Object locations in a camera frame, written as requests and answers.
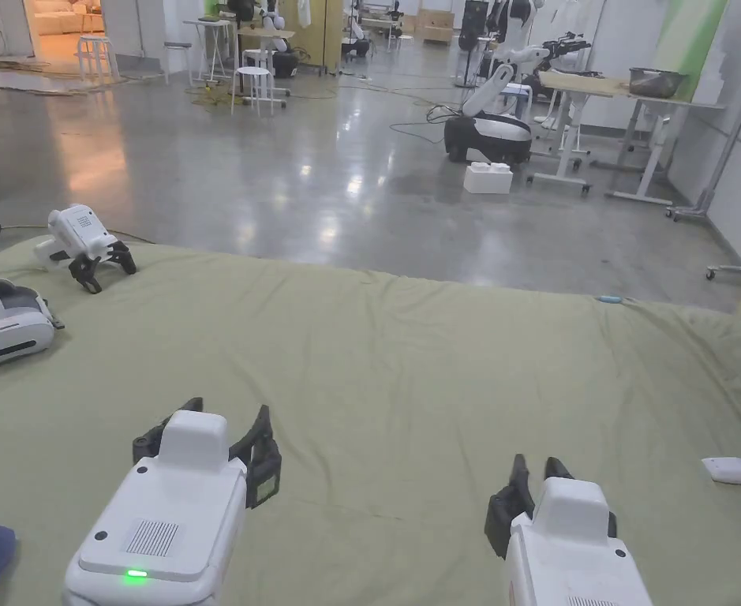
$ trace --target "sofa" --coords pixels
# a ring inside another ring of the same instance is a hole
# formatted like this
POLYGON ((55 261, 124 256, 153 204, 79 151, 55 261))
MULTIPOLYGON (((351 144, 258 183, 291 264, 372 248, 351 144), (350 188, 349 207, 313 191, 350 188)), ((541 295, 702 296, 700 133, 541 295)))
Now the sofa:
POLYGON ((68 2, 67 0, 36 0, 34 20, 40 36, 53 34, 73 34, 81 31, 98 32, 103 30, 100 14, 88 14, 88 6, 101 6, 100 0, 68 2))

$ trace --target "white robot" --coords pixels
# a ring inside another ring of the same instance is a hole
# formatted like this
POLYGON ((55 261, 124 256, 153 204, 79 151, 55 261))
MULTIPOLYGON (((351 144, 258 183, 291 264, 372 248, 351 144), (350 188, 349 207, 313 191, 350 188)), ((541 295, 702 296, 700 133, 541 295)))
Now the white robot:
POLYGON ((601 487, 574 479, 549 458, 537 503, 523 455, 488 503, 485 535, 504 560, 510 604, 652 606, 601 487))
POLYGON ((530 159, 530 127, 509 115, 487 113, 485 107, 521 73, 532 73, 544 60, 579 49, 579 43, 553 41, 526 46, 536 12, 545 0, 503 0, 494 5, 489 28, 498 30, 499 45, 492 61, 500 63, 494 74, 462 105, 460 115, 446 121, 444 140, 452 162, 465 162, 470 148, 494 163, 520 164, 530 159))
POLYGON ((72 260, 70 273, 91 294, 101 292, 95 270, 101 263, 121 265, 127 274, 137 273, 129 247, 110 234, 89 206, 75 204, 47 216, 52 238, 37 244, 34 253, 48 270, 72 260))
POLYGON ((132 444, 134 467, 70 560, 64 606, 217 606, 247 509, 276 495, 269 409, 228 447, 194 398, 132 444))

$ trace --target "bed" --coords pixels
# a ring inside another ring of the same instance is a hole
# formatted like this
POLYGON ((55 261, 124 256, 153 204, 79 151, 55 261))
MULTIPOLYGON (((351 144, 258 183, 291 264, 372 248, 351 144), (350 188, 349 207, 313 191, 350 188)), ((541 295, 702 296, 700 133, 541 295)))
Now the bed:
POLYGON ((227 604, 502 604, 482 527, 523 452, 599 482, 653 603, 741 604, 741 322, 701 309, 528 293, 133 245, 103 293, 0 277, 66 330, 0 367, 0 604, 55 604, 131 466, 131 441, 193 396, 233 439, 271 407, 280 494, 247 514, 227 604))

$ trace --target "white stool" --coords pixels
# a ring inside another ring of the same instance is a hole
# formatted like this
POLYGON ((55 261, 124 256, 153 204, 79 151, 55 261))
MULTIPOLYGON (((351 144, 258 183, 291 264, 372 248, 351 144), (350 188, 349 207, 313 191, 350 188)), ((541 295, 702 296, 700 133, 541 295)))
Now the white stool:
POLYGON ((515 97, 516 103, 518 102, 519 98, 525 98, 527 97, 527 120, 530 120, 530 115, 533 111, 533 89, 526 84, 514 84, 511 82, 510 84, 507 84, 505 89, 502 91, 501 95, 507 99, 508 97, 515 97))
POLYGON ((244 67, 249 67, 247 59, 251 58, 255 62, 255 67, 263 67, 269 69, 269 53, 275 54, 275 51, 261 50, 260 48, 247 48, 241 52, 241 64, 244 67))
POLYGON ((233 114, 235 108, 235 76, 241 74, 242 76, 249 76, 249 98, 251 103, 256 104, 258 109, 258 116, 261 115, 261 100, 269 102, 269 109, 271 114, 275 114, 275 78, 271 75, 268 69, 263 67, 239 67, 233 72, 233 99, 230 102, 230 115, 233 114), (265 86, 262 83, 262 79, 265 78, 265 86), (266 89, 269 93, 267 98, 266 93, 262 92, 262 89, 266 89))
POLYGON ((401 42, 402 42, 402 40, 405 40, 406 42, 411 42, 412 40, 414 40, 414 37, 413 36, 408 36, 407 34, 401 34, 399 36, 398 43, 396 43, 396 45, 395 45, 395 49, 396 50, 401 50, 401 42))
POLYGON ((109 66, 109 79, 112 83, 121 79, 121 72, 117 69, 117 59, 114 57, 112 42, 106 36, 81 36, 78 38, 78 71, 80 78, 84 78, 84 60, 87 59, 90 76, 92 76, 92 60, 95 59, 95 67, 98 70, 98 78, 103 85, 103 68, 101 59, 109 66))
POLYGON ((163 70, 166 74, 166 84, 168 83, 168 51, 170 50, 181 50, 185 52, 185 68, 188 70, 188 82, 189 86, 193 88, 193 74, 191 73, 191 58, 189 55, 189 50, 191 49, 192 44, 190 42, 165 42, 164 44, 165 51, 165 69, 163 70))

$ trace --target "polished concrete floor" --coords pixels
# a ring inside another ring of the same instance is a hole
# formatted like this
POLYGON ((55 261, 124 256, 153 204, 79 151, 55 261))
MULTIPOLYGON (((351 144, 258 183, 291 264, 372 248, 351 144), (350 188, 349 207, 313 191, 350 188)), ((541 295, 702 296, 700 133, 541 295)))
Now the polished concrete floor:
MULTIPOLYGON (((356 75, 299 73, 289 106, 260 119, 242 106, 231 116, 229 100, 192 103, 184 74, 169 87, 154 79, 87 96, 0 90, 0 221, 44 224, 49 210, 83 203, 109 229, 166 244, 732 311, 741 284, 704 279, 707 263, 731 261, 711 229, 605 199, 609 172, 582 168, 594 183, 587 198, 526 188, 524 174, 507 197, 465 192, 465 167, 442 143, 390 128, 461 99, 448 78, 454 49, 379 46, 368 65, 344 66, 356 75)), ((441 126, 395 128, 442 137, 441 126)), ((613 140, 583 144, 593 157, 616 153, 613 140)), ((534 159, 529 170, 555 166, 534 159)), ((636 188, 638 177, 621 179, 636 188)), ((0 248, 37 233, 11 230, 0 248)))

